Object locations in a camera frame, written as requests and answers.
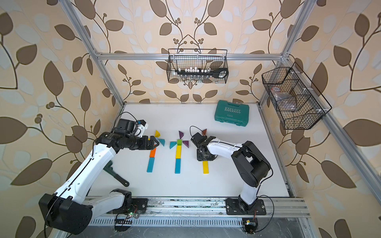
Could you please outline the orange long block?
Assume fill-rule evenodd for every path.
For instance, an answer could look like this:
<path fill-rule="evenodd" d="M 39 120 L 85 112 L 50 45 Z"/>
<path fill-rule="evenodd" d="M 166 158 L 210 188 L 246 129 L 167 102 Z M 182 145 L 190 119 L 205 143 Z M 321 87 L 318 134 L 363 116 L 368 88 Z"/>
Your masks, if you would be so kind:
<path fill-rule="evenodd" d="M 155 154 L 156 154 L 156 148 L 153 149 L 153 150 L 151 150 L 149 157 L 150 157 L 150 158 L 154 158 L 154 157 L 155 157 Z"/>

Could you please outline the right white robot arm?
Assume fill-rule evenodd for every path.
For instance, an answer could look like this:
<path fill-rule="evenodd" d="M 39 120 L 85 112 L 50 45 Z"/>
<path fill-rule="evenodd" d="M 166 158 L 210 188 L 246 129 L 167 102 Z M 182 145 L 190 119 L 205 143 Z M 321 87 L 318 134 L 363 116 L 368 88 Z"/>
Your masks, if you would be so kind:
<path fill-rule="evenodd" d="M 214 136 L 196 133 L 191 136 L 191 142 L 197 147 L 198 161 L 213 161 L 218 156 L 233 161 L 241 179 L 244 181 L 243 189 L 235 203 L 227 206 L 227 211 L 235 210 L 241 214 L 254 215 L 259 212 L 258 193 L 262 182 L 272 172 L 270 162 L 263 156 L 251 141 L 243 144 L 225 142 Z"/>

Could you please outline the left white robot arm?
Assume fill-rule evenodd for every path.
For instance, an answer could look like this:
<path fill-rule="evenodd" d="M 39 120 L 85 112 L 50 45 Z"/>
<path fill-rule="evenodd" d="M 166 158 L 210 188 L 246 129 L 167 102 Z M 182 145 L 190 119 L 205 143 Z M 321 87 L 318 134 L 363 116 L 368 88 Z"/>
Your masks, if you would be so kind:
<path fill-rule="evenodd" d="M 44 228 L 78 235 L 92 220 L 108 212 L 115 210 L 126 215 L 136 212 L 138 206 L 133 203 L 130 191 L 117 188 L 93 199 L 87 198 L 87 194 L 120 150 L 151 151 L 160 144 L 154 136 L 144 135 L 147 128 L 144 120 L 120 119 L 110 132 L 104 132 L 95 139 L 92 151 L 70 178 L 55 193 L 45 194 L 39 200 Z"/>

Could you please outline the long teal block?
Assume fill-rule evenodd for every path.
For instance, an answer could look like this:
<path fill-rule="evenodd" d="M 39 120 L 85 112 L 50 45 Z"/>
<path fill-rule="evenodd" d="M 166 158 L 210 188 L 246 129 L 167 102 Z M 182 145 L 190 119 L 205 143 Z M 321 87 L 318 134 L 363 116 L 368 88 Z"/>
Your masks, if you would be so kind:
<path fill-rule="evenodd" d="M 154 162 L 155 162 L 155 158 L 154 157 L 150 157 L 149 161 L 148 161 L 148 166 L 147 166 L 147 172 L 148 173 L 153 172 Z"/>
<path fill-rule="evenodd" d="M 175 174 L 180 174 L 181 172 L 181 159 L 176 159 L 175 161 Z"/>

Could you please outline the teal triangle block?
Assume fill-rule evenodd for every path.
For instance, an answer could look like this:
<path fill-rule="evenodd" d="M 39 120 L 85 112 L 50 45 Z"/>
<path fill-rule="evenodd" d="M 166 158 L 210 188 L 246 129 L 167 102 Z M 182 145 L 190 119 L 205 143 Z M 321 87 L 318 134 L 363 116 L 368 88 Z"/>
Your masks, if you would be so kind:
<path fill-rule="evenodd" d="M 159 140 L 159 142 L 160 142 L 160 144 L 162 145 L 162 146 L 165 146 L 165 140 L 164 139 L 158 139 Z"/>

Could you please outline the long yellow block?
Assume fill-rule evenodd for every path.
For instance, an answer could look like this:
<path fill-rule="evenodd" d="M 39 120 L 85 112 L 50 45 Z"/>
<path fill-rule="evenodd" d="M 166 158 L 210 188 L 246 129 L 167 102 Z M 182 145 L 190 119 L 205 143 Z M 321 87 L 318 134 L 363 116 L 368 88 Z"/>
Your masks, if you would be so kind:
<path fill-rule="evenodd" d="M 182 151 L 182 146 L 181 145 L 177 145 L 176 156 L 175 156 L 176 159 L 180 159 L 181 158 L 181 151 Z"/>
<path fill-rule="evenodd" d="M 209 174 L 209 166 L 207 161 L 202 161 L 202 169 L 204 174 Z"/>

